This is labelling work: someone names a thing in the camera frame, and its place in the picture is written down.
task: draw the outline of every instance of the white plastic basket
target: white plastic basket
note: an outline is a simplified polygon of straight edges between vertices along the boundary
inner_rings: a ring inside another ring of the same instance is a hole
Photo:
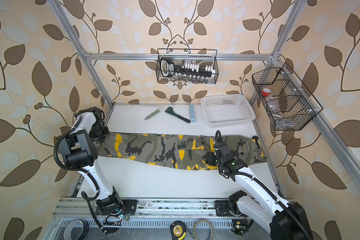
[[[250,103],[242,94],[202,98],[201,105],[211,128],[240,125],[256,118]]]

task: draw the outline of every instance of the black wire basket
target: black wire basket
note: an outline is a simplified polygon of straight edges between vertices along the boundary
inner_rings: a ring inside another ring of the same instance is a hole
[[[292,82],[288,76],[291,74],[289,69],[284,64],[281,68],[267,68],[252,75],[254,88],[275,131],[299,131],[322,110],[321,104],[303,82],[301,87]],[[302,91],[312,97],[317,106],[312,106]]]
[[[159,48],[156,76],[161,84],[171,82],[216,84],[217,50]]]

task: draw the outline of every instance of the floral wallpaper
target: floral wallpaper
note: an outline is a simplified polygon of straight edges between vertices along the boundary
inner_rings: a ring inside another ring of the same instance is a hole
[[[243,94],[250,99],[250,76],[264,69],[261,61],[218,61],[216,84],[193,84],[156,79],[154,61],[98,60],[97,72],[116,103],[200,103],[204,96]]]
[[[360,239],[360,190],[314,123],[274,131],[258,106],[253,109],[270,159],[287,197],[305,209],[313,239]]]
[[[281,59],[360,161],[360,0],[308,1]]]
[[[87,52],[271,53],[292,0],[61,0]]]
[[[77,174],[52,158],[73,113],[108,106],[46,1],[0,0],[0,239],[34,240]]]

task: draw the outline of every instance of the tape measure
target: tape measure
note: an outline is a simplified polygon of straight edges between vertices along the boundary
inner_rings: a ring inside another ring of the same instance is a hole
[[[185,238],[187,228],[182,221],[172,223],[169,228],[171,229],[173,240],[183,240]]]

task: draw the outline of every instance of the camouflage pants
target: camouflage pants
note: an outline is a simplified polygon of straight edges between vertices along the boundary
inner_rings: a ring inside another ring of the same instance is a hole
[[[255,140],[243,136],[223,136],[231,153],[251,165],[266,162]],[[99,156],[121,157],[151,165],[187,170],[213,170],[205,164],[205,154],[214,152],[214,137],[111,132],[98,147]]]

